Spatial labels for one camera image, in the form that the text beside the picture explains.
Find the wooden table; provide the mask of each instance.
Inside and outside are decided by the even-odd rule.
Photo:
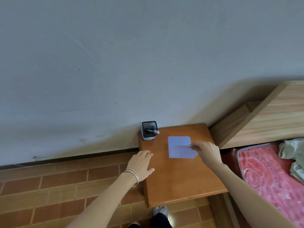
[[[206,124],[159,128],[159,132],[151,141],[143,141],[141,132],[138,133],[139,149],[154,154],[149,168],[155,171],[144,183],[148,208],[227,192],[198,155],[194,159],[169,158],[169,136],[189,136],[191,142],[213,142]]]

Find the red mattress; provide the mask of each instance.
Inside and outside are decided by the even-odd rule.
[[[277,143],[268,143],[242,148],[235,157],[245,182],[304,228],[304,185],[289,175],[292,161],[280,159],[278,152]]]

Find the white wall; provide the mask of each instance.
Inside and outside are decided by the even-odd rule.
[[[137,147],[302,79],[304,0],[1,0],[0,165]]]

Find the silver bangle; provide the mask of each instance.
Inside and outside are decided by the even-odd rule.
[[[132,169],[126,169],[125,172],[130,172],[130,173],[134,174],[134,176],[136,177],[137,183],[134,184],[132,187],[136,187],[139,184],[139,177],[138,177],[137,173]]]

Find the black mesh pen holder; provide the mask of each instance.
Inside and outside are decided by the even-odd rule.
[[[143,122],[141,127],[141,135],[143,140],[153,140],[159,133],[155,121]]]

